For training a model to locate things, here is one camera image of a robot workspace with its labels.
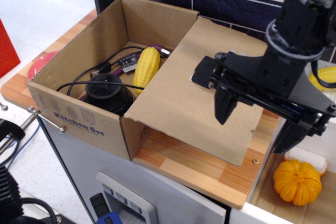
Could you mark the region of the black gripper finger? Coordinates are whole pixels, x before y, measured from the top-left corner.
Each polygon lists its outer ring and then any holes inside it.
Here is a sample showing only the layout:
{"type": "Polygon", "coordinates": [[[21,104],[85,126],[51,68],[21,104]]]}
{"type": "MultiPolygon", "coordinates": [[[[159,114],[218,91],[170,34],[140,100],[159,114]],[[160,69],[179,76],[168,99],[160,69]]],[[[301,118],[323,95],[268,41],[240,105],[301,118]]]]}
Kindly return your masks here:
{"type": "Polygon", "coordinates": [[[226,123],[239,100],[239,95],[224,84],[216,88],[215,93],[215,117],[223,125],[226,123]]]}
{"type": "Polygon", "coordinates": [[[295,123],[287,120],[275,140],[273,152],[283,154],[289,151],[299,144],[306,135],[307,124],[305,122],[295,123]]]}

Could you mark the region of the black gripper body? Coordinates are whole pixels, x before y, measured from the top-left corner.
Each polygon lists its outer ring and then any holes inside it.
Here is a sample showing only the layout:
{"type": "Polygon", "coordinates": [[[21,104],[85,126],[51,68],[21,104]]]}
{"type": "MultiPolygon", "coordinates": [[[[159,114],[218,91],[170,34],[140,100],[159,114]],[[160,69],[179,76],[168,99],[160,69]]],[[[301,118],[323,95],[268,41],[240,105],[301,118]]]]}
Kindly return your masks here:
{"type": "Polygon", "coordinates": [[[215,56],[214,87],[221,83],[239,95],[238,102],[257,104],[289,121],[307,124],[307,135],[322,135],[335,103],[309,81],[307,57],[267,49],[264,56],[220,52],[215,56]]]}

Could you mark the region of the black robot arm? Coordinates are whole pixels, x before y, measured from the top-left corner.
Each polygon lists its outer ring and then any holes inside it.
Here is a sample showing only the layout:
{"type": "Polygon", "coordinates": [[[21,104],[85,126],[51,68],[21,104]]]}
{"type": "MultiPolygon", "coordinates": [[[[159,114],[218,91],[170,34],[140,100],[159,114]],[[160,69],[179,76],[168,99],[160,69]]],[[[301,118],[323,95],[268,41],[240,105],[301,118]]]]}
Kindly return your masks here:
{"type": "Polygon", "coordinates": [[[309,81],[310,66],[335,45],[335,0],[284,0],[266,30],[260,57],[218,53],[212,81],[215,116],[225,123],[238,102],[257,104],[286,120],[274,143],[283,154],[306,136],[321,135],[335,117],[335,103],[309,81]]]}

